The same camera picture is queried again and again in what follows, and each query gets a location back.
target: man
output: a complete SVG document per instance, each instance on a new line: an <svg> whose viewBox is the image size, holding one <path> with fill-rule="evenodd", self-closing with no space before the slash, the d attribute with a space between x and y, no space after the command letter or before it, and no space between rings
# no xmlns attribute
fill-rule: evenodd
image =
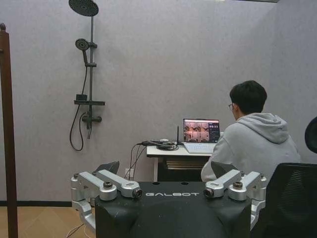
<svg viewBox="0 0 317 238"><path fill-rule="evenodd" d="M203 167L203 181L215 180L211 162L232 164L246 174L262 173L267 181L280 163L299 163L301 158L287 130L287 122L271 113L262 113L267 98L265 89L255 81L234 86L229 105L236 123L230 125L213 155Z"/></svg>

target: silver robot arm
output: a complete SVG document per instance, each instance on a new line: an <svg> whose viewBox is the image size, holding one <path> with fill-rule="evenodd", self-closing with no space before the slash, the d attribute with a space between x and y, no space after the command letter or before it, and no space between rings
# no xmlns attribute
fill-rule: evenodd
<svg viewBox="0 0 317 238"><path fill-rule="evenodd" d="M96 232L96 220L92 213L95 198L111 201L117 197L119 190L124 197L138 198L142 190L135 181L128 181L107 170L74 174L71 178L72 207L79 211L81 221Z"/></svg>
<svg viewBox="0 0 317 238"><path fill-rule="evenodd" d="M204 194L207 198L222 197L228 189L228 196L236 201L251 199L252 230L259 219L260 210L265 208L266 178L257 172L244 175L238 170L231 170L214 181L206 182Z"/></svg>

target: shower head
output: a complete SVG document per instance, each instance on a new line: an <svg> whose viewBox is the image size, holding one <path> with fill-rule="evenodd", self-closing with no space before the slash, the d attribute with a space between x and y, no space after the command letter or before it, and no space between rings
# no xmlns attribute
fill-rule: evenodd
<svg viewBox="0 0 317 238"><path fill-rule="evenodd" d="M68 3L71 9L83 16L95 16L99 11L97 4L92 0L69 0Z"/></svg>
<svg viewBox="0 0 317 238"><path fill-rule="evenodd" d="M88 60L87 60L87 54L86 50L89 48L89 43L85 39L78 39L75 43L76 47L83 52L83 57L84 57L84 63L87 65Z"/></svg>
<svg viewBox="0 0 317 238"><path fill-rule="evenodd" d="M86 51L89 48L88 41L82 38L78 39L75 44L76 44L76 47L81 51Z"/></svg>

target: logo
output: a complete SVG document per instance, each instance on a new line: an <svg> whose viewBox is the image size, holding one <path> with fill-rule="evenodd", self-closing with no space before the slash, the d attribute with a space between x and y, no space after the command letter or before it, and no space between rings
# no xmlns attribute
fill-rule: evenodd
<svg viewBox="0 0 317 238"><path fill-rule="evenodd" d="M157 197L157 196L161 196L161 197L190 197L190 196L195 196L197 197L199 193L198 192L173 192L171 194L168 193L154 193L154 192L147 192L145 194L145 196L147 197Z"/></svg>

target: laptop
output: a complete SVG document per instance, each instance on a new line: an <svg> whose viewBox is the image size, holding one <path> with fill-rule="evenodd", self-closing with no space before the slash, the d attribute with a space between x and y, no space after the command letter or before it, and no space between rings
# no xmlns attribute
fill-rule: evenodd
<svg viewBox="0 0 317 238"><path fill-rule="evenodd" d="M220 138L219 120L184 119L184 146L190 154L212 154Z"/></svg>

